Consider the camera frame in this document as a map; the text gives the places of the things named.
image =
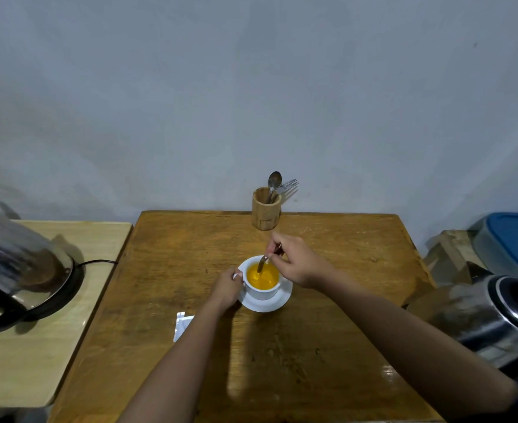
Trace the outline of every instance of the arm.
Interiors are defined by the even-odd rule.
[[[151,371],[117,423],[192,422],[216,325],[237,300],[242,285],[241,272],[234,268],[218,276],[206,303]]]
[[[288,262],[270,254],[277,243]],[[284,277],[333,300],[444,418],[499,413],[516,401],[513,380],[437,328],[366,291],[300,238],[273,233],[267,255]]]

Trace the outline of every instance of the metal spoon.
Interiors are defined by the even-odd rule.
[[[276,247],[275,247],[275,250],[273,251],[273,254],[277,254],[278,256],[283,256],[284,255],[284,251],[283,251],[283,245],[282,244],[278,244]],[[265,261],[267,261],[269,259],[268,256],[263,256],[263,258],[261,258],[259,260],[259,265],[257,266],[257,273],[261,273],[261,270],[263,270],[263,264],[265,263]]]
[[[270,201],[271,201],[271,197],[273,196],[273,193],[274,191],[280,187],[280,185],[282,184],[283,182],[283,177],[282,175],[280,174],[279,171],[274,171],[270,176],[269,176],[269,182],[268,182],[268,185],[269,185],[269,198],[267,199],[267,201],[265,202],[266,204],[268,204]]]

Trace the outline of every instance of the power cord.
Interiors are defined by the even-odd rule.
[[[110,264],[116,264],[116,261],[112,261],[111,259],[92,259],[90,261],[85,261],[84,263],[77,264],[77,267],[86,266],[87,264],[92,263],[110,263]]]

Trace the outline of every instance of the hand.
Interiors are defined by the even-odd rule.
[[[209,300],[220,306],[224,313],[237,301],[241,288],[243,287],[243,274],[241,270],[230,267],[220,273],[212,286]]]
[[[277,244],[282,245],[288,262],[273,254]],[[265,255],[284,277],[305,288],[319,288],[336,271],[329,261],[312,251],[300,237],[273,232]]]

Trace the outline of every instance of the wooden utensil holder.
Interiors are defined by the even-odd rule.
[[[259,230],[272,230],[279,223],[282,197],[277,195],[272,204],[266,204],[269,187],[261,187],[253,192],[251,223]]]

